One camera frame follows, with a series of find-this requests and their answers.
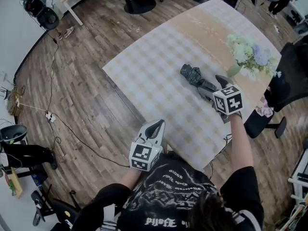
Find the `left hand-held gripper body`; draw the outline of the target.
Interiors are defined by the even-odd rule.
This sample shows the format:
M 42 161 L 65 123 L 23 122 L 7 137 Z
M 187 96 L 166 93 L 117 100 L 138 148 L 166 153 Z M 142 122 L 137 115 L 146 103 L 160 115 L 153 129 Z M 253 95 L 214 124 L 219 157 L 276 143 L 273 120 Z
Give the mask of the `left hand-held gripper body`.
M 163 150 L 161 144 L 161 136 L 147 138 L 145 134 L 140 133 L 131 144 L 129 166 L 142 171 L 150 171 Z

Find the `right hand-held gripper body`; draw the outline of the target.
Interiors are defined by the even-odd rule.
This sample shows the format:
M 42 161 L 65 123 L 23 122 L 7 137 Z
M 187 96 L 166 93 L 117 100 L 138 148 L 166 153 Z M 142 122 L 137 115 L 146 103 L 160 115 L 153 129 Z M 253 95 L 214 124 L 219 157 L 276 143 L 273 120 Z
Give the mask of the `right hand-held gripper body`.
M 238 114 L 242 110 L 242 91 L 238 85 L 231 85 L 213 93 L 215 110 L 220 113 L 224 124 L 229 122 L 229 115 Z

